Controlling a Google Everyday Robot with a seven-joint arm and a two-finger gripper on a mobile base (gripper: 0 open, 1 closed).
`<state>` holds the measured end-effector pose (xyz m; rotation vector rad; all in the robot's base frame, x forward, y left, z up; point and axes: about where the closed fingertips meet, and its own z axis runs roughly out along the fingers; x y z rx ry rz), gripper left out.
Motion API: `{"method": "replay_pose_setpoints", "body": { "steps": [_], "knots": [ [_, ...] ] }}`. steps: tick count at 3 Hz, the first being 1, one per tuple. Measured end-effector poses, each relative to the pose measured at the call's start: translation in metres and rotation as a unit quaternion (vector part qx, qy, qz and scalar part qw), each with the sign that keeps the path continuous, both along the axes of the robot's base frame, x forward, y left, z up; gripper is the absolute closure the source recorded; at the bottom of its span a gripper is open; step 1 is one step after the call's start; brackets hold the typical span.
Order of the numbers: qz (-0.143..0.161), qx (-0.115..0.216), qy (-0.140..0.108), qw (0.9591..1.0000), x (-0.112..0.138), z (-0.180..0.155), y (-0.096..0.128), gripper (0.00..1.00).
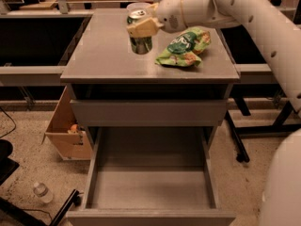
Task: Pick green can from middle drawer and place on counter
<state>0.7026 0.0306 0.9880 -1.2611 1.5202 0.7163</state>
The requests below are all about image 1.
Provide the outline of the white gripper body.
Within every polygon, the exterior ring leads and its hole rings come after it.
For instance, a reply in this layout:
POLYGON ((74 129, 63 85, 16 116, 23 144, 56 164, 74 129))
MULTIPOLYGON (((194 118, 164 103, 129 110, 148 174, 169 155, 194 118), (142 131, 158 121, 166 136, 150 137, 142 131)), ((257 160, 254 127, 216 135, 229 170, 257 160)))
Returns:
POLYGON ((216 21, 213 0, 162 0, 155 16, 168 33, 183 31, 196 25, 210 27, 216 21))

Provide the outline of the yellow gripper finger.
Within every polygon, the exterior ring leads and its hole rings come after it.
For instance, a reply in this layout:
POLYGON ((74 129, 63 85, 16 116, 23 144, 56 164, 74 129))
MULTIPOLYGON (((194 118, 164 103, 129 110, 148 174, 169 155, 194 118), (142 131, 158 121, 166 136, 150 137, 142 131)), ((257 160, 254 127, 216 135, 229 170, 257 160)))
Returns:
POLYGON ((156 11, 158 9, 158 6, 158 3, 153 3, 147 7, 147 12, 151 17, 156 17, 156 11))
POLYGON ((127 31, 131 38, 146 38, 156 35, 163 26, 157 18, 148 17, 128 24, 127 31))

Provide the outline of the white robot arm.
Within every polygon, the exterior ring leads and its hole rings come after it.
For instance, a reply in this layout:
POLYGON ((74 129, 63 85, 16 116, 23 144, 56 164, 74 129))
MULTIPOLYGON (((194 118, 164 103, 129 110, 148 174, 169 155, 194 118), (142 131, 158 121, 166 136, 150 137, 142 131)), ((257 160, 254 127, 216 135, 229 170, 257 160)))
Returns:
MULTIPOLYGON (((242 25, 257 45, 295 112, 301 110, 301 30, 268 0, 162 0, 127 26, 134 38, 201 25, 242 25)), ((262 193, 259 226, 301 226, 301 130, 277 148, 262 193)))

